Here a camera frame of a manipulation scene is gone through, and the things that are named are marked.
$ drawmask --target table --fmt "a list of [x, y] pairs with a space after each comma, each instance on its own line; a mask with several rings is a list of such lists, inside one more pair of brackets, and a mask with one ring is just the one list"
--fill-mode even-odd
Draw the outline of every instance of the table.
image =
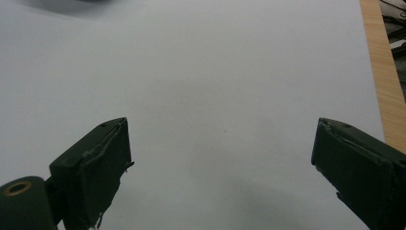
[[0, 182], [126, 116], [105, 229], [364, 229], [310, 165], [319, 117], [383, 140], [358, 2], [0, 1]]
[[406, 104], [382, 21], [379, 1], [360, 2], [386, 143], [406, 153]]

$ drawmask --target screw hole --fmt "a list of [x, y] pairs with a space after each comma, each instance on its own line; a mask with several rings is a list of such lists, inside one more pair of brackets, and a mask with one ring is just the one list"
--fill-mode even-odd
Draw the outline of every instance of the screw hole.
[[17, 196], [19, 194], [26, 192], [28, 189], [30, 189], [30, 187], [31, 187], [30, 181], [20, 181], [10, 185], [4, 192], [4, 195]]

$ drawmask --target dark object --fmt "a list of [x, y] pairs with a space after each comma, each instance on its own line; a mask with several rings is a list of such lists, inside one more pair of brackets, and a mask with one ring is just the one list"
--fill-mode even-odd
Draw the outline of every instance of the dark object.
[[132, 165], [126, 118], [96, 126], [50, 165], [46, 182], [29, 176], [0, 188], [0, 229], [56, 229], [62, 219], [67, 230], [100, 225]]
[[321, 118], [311, 163], [371, 229], [404, 229], [406, 155], [353, 126]]
[[400, 58], [406, 55], [406, 42], [401, 46], [392, 49], [392, 56], [394, 58]]

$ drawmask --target wooden surface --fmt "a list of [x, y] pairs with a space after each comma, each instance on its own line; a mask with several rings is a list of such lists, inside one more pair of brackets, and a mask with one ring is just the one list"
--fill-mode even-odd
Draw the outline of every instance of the wooden surface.
[[386, 143], [406, 153], [406, 103], [378, 0], [360, 0]]

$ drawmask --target round hole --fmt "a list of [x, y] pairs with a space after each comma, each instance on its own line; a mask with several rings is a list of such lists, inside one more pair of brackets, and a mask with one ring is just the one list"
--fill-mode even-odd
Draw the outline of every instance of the round hole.
[[17, 196], [19, 194], [26, 192], [28, 189], [30, 189], [30, 187], [31, 187], [30, 181], [20, 181], [10, 185], [4, 192], [4, 195]]

